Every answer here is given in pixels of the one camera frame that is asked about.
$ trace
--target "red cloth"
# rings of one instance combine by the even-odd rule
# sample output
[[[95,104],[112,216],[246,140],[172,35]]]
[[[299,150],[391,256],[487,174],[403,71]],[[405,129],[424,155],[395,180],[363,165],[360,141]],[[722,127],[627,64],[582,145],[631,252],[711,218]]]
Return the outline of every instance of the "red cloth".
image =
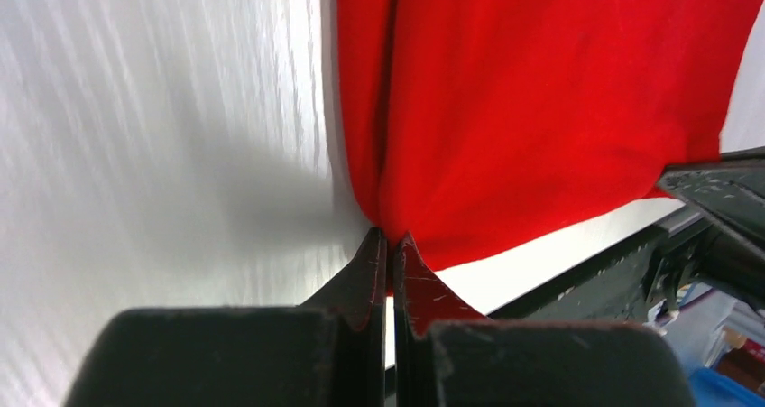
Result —
[[[713,161],[762,0],[337,0],[355,196],[433,270]]]

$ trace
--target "black plastic part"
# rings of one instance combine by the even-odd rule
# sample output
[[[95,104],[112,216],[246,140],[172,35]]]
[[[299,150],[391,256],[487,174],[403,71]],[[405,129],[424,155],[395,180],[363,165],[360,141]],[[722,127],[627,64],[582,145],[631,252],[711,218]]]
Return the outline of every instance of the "black plastic part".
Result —
[[[732,160],[669,167],[658,185],[765,261],[765,153],[726,158]]]
[[[711,231],[698,256],[695,277],[749,304],[765,309],[765,264],[735,238]]]
[[[643,280],[668,232],[647,227],[491,312],[493,319],[646,319]]]
[[[364,396],[330,389],[340,364],[354,367],[341,348],[349,332],[315,311],[127,311],[98,338],[66,405],[340,405]]]
[[[612,249],[595,259],[600,270],[628,274],[624,284],[609,283],[616,282],[620,303],[623,297],[643,297],[640,279],[661,231],[639,233],[621,256]],[[400,407],[695,405],[677,360],[653,331],[621,323],[483,318],[425,266],[410,237],[394,255],[392,272]],[[588,284],[587,273],[565,279],[581,279],[580,289],[594,293],[597,284]],[[451,311],[436,319],[432,308],[443,302],[451,302]],[[606,303],[596,307],[601,310],[609,309],[608,302],[591,301]]]
[[[428,345],[431,405],[696,405],[672,351],[640,326],[447,322]]]
[[[677,290],[693,281],[697,257],[704,252],[704,241],[711,224],[699,217],[686,228],[662,240],[651,257],[643,280],[648,307],[667,299],[677,305]]]
[[[68,406],[382,406],[378,229],[297,308],[130,310],[99,336]]]

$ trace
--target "scratch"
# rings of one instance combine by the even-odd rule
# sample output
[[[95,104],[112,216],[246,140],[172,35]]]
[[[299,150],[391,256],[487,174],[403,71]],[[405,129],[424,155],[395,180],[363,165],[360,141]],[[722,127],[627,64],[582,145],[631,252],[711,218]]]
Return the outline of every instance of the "scratch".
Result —
[[[433,341],[433,362],[436,367],[436,373],[441,378],[446,378],[455,372],[454,364],[452,364],[451,357],[449,357],[448,349],[437,339]]]
[[[584,347],[584,348],[586,348],[586,349],[588,349],[588,350],[589,350],[590,348],[592,348],[592,347],[590,346],[590,344],[589,344],[587,341],[583,340],[583,339],[582,339],[581,337],[579,337],[578,335],[571,335],[571,339],[574,339],[574,342],[576,342],[577,344],[579,344],[580,346],[582,346],[582,347]]]
[[[464,327],[463,330],[465,331],[466,334],[474,338],[481,339],[483,342],[493,342],[493,339],[491,336],[485,335],[477,330],[473,330],[473,328]]]

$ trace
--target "blue object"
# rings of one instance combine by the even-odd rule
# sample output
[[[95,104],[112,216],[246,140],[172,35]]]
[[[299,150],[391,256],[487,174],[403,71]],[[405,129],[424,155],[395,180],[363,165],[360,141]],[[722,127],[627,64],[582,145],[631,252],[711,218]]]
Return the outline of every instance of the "blue object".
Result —
[[[696,370],[688,382],[699,407],[765,407],[765,399],[709,368]]]

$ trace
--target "white fabric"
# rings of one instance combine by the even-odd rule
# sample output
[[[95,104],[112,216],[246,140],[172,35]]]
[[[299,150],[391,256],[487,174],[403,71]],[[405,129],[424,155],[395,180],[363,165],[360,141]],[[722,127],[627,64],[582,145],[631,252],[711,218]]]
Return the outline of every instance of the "white fabric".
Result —
[[[368,224],[344,167],[333,5],[0,0],[0,405],[59,404],[120,310],[297,303],[347,261]],[[727,150],[765,144],[762,31]],[[676,205],[442,276],[490,310]]]

